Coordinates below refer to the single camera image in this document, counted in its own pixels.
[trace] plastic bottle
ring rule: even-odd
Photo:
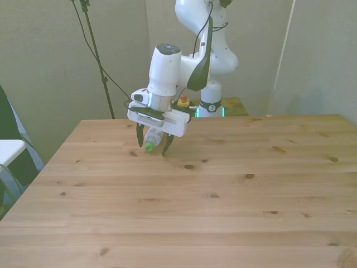
[[[150,128],[145,135],[145,150],[151,152],[159,146],[163,137],[163,132],[155,128]]]

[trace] black cable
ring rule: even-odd
[[[200,37],[200,34],[202,33],[202,31],[203,31],[204,28],[206,27],[207,23],[210,21],[210,17],[211,17],[211,15],[212,15],[212,11],[213,11],[213,1],[209,2],[209,4],[208,4],[208,5],[211,5],[211,11],[210,11],[210,13],[209,13],[209,15],[208,15],[207,21],[206,21],[206,23],[203,25],[202,29],[199,31],[198,35],[196,36],[195,46],[194,46],[194,53],[193,53],[193,55],[192,55],[192,58],[195,57],[197,41],[198,41],[198,39],[199,39],[199,37]]]
[[[228,25],[228,22],[226,22],[226,23],[225,23],[225,25],[224,25],[224,26],[222,26],[222,27],[213,27],[213,29],[217,29],[217,30],[214,30],[214,32],[218,32],[218,31],[220,31],[220,30],[222,30],[222,29],[226,28],[226,27],[227,27],[227,25]]]
[[[83,33],[84,41],[86,42],[86,44],[87,44],[87,46],[88,46],[90,52],[92,53],[93,57],[94,57],[95,60],[98,62],[98,59],[97,59],[97,57],[95,56],[94,51],[93,51],[93,49],[91,48],[91,46],[89,45],[88,40],[87,40],[87,38],[86,38],[85,31],[84,31],[84,27],[83,27],[83,24],[82,24],[82,20],[81,20],[81,18],[80,18],[80,16],[79,16],[79,13],[78,13],[78,10],[77,10],[77,6],[75,5],[74,0],[72,0],[72,4],[73,4],[73,6],[74,6],[74,9],[75,9],[76,14],[77,14],[77,17],[78,17],[78,21],[79,21],[79,24],[80,24],[80,27],[81,27],[81,30],[82,30],[82,33]],[[105,69],[103,68],[103,66],[102,66],[102,70],[103,70],[103,72],[107,75],[107,77],[108,77],[108,78],[120,89],[120,91],[128,98],[128,100],[131,101],[129,95],[113,80],[112,77],[110,77],[110,75],[107,73],[107,71],[105,71]]]

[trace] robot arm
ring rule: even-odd
[[[140,147],[143,145],[144,126],[168,133],[163,154],[174,136],[182,137],[185,134],[190,115],[173,108],[176,87],[180,85],[194,91],[204,89],[210,76],[213,53],[224,50],[225,53],[233,54],[226,46],[225,36],[223,36],[223,41],[216,42],[216,46],[223,46],[223,48],[218,50],[213,46],[215,44],[213,27],[218,24],[214,23],[210,16],[211,9],[212,14],[222,16],[220,10],[230,2],[231,0],[176,1],[176,14],[181,23],[197,35],[200,32],[200,49],[195,55],[183,56],[181,50],[175,45],[156,46],[150,66],[149,85],[147,89],[140,89],[132,94],[133,101],[128,107],[128,118],[137,122]]]

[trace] wooden tabletop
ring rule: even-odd
[[[352,268],[356,246],[339,116],[194,118],[165,158],[83,121],[0,223],[1,268]]]

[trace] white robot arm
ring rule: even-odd
[[[206,90],[211,73],[226,74],[237,68],[238,59],[225,41],[224,27],[228,24],[225,21],[225,8],[231,2],[232,0],[176,1],[175,10],[180,22],[200,39],[199,52],[183,56],[175,45],[156,46],[150,66],[149,85],[132,94],[133,101],[128,107],[128,118],[137,123],[140,147],[143,145],[144,126],[168,134],[163,154],[174,136],[182,137],[185,134],[190,115],[173,105],[178,85],[194,91]]]

